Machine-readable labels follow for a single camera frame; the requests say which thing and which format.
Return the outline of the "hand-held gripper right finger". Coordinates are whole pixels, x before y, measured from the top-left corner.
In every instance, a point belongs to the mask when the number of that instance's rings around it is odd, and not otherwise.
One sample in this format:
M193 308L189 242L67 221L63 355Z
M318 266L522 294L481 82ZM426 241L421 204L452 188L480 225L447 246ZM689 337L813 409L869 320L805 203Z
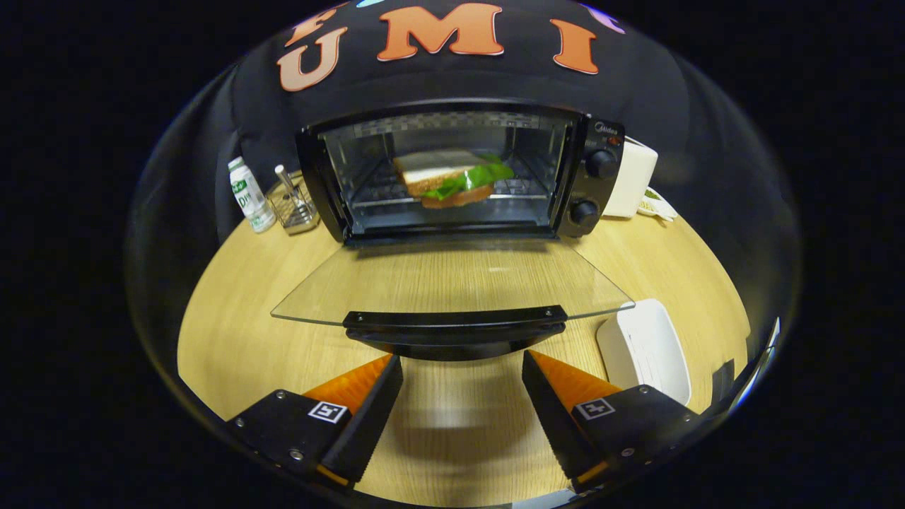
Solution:
M524 351L521 377L576 493L643 473L681 447L701 422L650 385L620 389L539 351Z

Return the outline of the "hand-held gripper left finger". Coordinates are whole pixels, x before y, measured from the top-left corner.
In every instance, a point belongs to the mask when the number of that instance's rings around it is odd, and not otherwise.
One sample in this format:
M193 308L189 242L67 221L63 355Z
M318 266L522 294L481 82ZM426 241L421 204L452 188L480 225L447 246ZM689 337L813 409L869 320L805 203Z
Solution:
M306 482L339 491L362 480L403 384L387 354L302 394L274 390L230 420L243 445Z

